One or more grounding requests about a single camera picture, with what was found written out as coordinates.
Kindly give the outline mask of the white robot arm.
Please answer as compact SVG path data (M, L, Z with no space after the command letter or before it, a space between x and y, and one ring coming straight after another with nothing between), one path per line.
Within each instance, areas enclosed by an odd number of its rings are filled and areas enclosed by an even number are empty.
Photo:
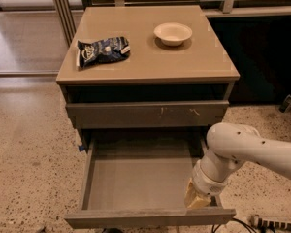
M187 209L206 207L246 161L291 180L291 142L263 138L252 126L220 122L207 132L208 148L193 167L184 196Z

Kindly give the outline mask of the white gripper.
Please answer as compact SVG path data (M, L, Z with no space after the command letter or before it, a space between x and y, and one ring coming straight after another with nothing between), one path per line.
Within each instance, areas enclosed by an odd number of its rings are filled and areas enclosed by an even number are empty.
M192 171L192 180L189 180L185 195L184 205L187 209L200 209L210 204L209 196L219 195L227 181L217 182L206 176L198 160Z

